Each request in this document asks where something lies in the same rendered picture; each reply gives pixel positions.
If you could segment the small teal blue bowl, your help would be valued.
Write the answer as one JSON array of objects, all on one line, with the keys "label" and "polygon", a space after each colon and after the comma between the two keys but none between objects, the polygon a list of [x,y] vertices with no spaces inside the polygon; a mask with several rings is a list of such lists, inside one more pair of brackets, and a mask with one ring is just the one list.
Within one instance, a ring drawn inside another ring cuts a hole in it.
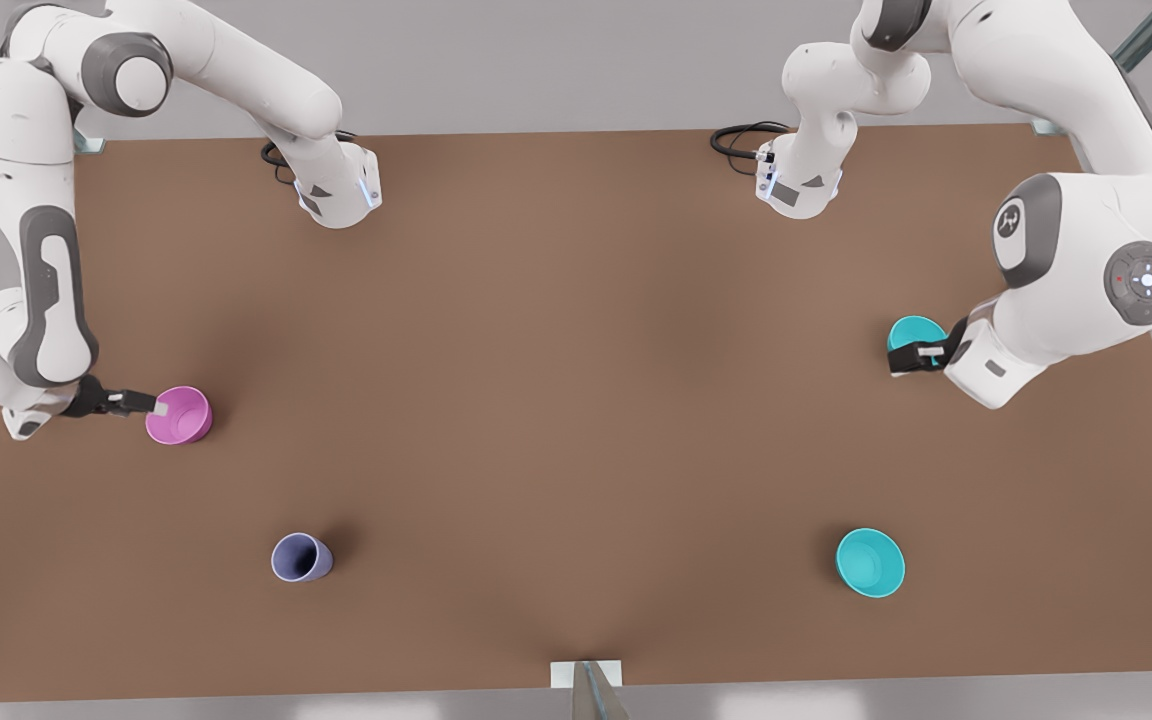
[{"label": "small teal blue bowl", "polygon": [[886,348],[890,353],[896,348],[915,342],[938,342],[947,340],[948,333],[940,324],[933,323],[927,316],[905,314],[890,325]]}]

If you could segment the pink bowl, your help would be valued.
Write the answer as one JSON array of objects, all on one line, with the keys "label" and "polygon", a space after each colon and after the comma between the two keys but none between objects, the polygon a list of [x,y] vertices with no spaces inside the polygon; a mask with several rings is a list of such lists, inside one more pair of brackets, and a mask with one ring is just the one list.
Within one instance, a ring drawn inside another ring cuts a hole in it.
[{"label": "pink bowl", "polygon": [[143,423],[147,437],[157,444],[189,445],[209,433],[212,407],[200,389],[177,386],[156,397],[156,409],[147,414]]}]

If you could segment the large teal blue bowl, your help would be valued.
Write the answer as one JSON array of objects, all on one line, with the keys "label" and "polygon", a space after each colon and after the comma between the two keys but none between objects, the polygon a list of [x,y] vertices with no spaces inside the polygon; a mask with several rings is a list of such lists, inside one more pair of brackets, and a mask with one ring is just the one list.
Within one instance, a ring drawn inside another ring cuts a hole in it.
[{"label": "large teal blue bowl", "polygon": [[867,598],[884,598],[905,582],[904,552],[890,536],[873,528],[858,528],[838,541],[835,569],[846,588]]}]

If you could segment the lavender cup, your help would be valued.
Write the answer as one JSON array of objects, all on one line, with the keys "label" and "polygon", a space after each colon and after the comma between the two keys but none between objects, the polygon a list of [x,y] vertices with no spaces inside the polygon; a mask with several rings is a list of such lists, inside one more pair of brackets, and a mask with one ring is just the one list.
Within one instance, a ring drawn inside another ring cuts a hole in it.
[{"label": "lavender cup", "polygon": [[314,582],[333,569],[334,556],[319,538],[296,532],[275,543],[270,564],[271,571],[282,582]]}]

